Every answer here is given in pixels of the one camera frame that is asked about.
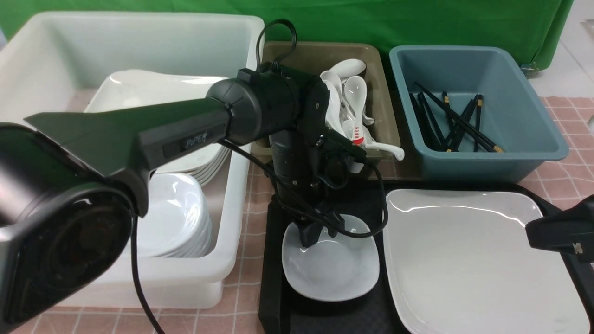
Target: blue plastic bin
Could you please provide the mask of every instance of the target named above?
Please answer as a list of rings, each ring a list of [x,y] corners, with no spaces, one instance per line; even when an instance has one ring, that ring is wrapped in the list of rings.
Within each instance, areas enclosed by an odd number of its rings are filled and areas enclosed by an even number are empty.
[[[474,46],[399,46],[390,62],[413,144],[422,156],[423,178],[441,181],[518,182],[544,161],[569,154],[563,135],[509,53]],[[459,152],[429,149],[421,136],[409,92],[419,82],[441,99],[446,91],[451,108],[461,114],[475,94],[484,96],[481,132],[504,153],[473,152],[465,135]],[[449,132],[446,115],[429,105],[441,131]],[[470,122],[475,124],[474,117]]]

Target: green cloth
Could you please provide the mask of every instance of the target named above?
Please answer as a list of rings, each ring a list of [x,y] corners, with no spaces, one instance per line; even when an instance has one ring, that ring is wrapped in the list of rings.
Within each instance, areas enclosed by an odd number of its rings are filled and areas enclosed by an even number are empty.
[[[573,0],[1,0],[10,38],[34,14],[53,10],[213,12],[287,18],[299,40],[398,45],[485,45],[519,64],[549,66]],[[267,40],[285,40],[284,29]]]

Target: beige plastic tray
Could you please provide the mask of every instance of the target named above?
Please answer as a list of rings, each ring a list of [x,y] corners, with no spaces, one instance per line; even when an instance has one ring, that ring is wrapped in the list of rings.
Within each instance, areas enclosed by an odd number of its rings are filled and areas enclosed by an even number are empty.
[[[290,42],[267,42],[264,44],[263,61],[272,61],[289,48]],[[367,64],[362,76],[368,88],[367,114],[375,118],[374,125],[369,127],[371,135],[380,143],[400,146],[386,75],[376,48],[358,43],[298,42],[295,52],[285,58],[282,64],[312,74],[320,74],[336,63],[351,58],[360,59]],[[260,158],[266,158],[271,155],[266,145],[266,141],[256,142],[252,145],[252,152]],[[374,163],[391,159],[391,154],[378,150],[367,150],[367,156]],[[369,176],[369,172],[365,171],[360,174],[364,177]]]

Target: robotic arm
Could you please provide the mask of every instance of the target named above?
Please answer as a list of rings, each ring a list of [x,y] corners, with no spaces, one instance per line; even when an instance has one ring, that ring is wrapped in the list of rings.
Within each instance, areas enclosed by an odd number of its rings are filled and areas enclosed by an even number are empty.
[[[218,141],[241,146],[271,136],[275,176],[290,185],[277,195],[312,206],[323,202],[326,153],[364,161],[364,150],[326,127],[329,92],[318,76],[262,69],[240,70],[205,99],[26,118],[37,131],[0,124],[0,333],[115,262],[148,211],[151,173],[172,160]],[[304,244],[315,244],[321,227],[311,226],[320,224],[298,220]]]

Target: white square plate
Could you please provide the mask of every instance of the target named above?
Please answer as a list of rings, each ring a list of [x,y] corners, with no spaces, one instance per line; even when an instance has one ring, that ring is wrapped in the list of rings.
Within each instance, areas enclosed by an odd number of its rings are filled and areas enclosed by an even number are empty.
[[[411,333],[589,333],[561,256],[528,243],[542,217],[529,197],[400,189],[387,203],[388,280]]]

